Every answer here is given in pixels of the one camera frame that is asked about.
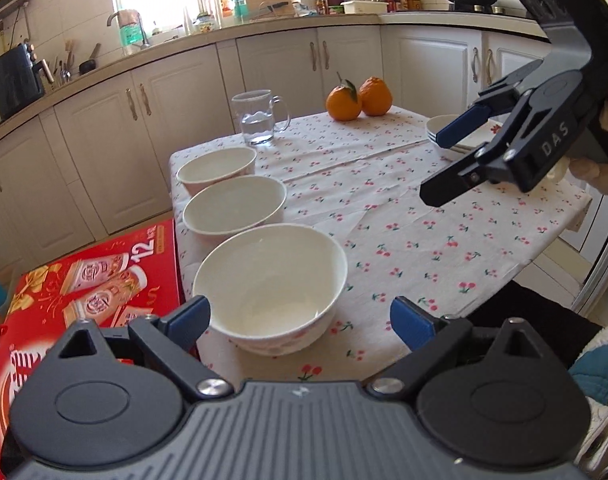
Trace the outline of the person right hand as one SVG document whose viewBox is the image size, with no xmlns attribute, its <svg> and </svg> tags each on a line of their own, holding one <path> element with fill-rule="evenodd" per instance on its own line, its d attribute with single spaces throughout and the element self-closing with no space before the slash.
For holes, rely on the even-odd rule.
<svg viewBox="0 0 608 480">
<path fill-rule="evenodd" d="M 608 100 L 590 130 L 596 144 L 581 157 L 572 158 L 569 170 L 576 179 L 608 195 Z"/>
</svg>

